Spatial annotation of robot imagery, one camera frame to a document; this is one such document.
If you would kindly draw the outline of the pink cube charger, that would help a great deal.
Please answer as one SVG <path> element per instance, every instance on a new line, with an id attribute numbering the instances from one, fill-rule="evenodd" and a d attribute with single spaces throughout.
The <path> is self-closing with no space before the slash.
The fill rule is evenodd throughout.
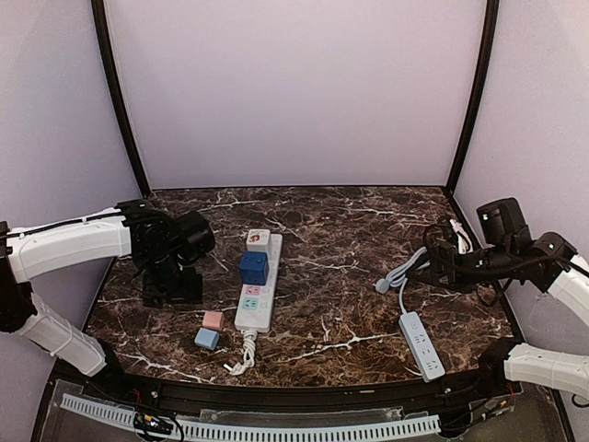
<path id="1" fill-rule="evenodd" d="M 222 311 L 206 311 L 202 319 L 205 329 L 221 332 L 225 325 L 225 315 Z"/>

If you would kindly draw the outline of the light blue cube charger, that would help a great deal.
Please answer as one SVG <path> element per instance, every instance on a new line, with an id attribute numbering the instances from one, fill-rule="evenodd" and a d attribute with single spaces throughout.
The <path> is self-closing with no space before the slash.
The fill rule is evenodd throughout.
<path id="1" fill-rule="evenodd" d="M 200 328 L 194 338 L 194 343 L 208 350 L 214 350 L 217 347 L 220 333 L 215 330 Z"/>

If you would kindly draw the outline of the blue cube socket adapter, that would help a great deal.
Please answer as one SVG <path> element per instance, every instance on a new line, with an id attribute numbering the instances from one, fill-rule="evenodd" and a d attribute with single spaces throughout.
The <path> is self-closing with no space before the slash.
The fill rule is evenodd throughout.
<path id="1" fill-rule="evenodd" d="M 266 285 L 270 270 L 267 253 L 245 251 L 238 270 L 243 285 Z"/>

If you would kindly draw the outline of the white cube socket adapter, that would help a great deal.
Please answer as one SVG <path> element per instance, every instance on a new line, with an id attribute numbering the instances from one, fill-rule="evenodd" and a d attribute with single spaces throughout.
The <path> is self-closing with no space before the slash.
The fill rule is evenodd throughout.
<path id="1" fill-rule="evenodd" d="M 247 251 L 271 253 L 271 232 L 269 229 L 251 229 L 246 239 Z"/>

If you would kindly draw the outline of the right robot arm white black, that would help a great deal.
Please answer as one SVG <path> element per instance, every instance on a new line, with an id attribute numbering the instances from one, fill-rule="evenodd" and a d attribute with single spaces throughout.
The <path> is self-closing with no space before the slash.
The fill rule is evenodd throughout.
<path id="1" fill-rule="evenodd" d="M 463 235 L 450 222 L 427 227 L 423 254 L 410 265 L 410 280 L 456 292 L 504 281 L 531 283 L 588 321 L 588 262 L 556 232 L 532 238 L 518 201 L 504 198 L 477 210 L 487 248 L 464 251 Z M 500 338 L 478 360 L 475 389 L 490 395 L 508 381 L 533 383 L 573 395 L 588 396 L 588 359 L 543 350 L 517 338 Z"/>

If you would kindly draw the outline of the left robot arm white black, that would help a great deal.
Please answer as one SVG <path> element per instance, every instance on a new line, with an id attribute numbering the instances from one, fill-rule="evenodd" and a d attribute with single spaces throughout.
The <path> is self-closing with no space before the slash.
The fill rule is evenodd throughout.
<path id="1" fill-rule="evenodd" d="M 197 211 L 172 216 L 147 200 L 30 228 L 1 225 L 1 331 L 14 333 L 93 378 L 117 367 L 110 347 L 73 326 L 32 288 L 32 280 L 102 259 L 130 258 L 148 307 L 199 304 L 193 266 L 214 249 L 209 221 Z"/>

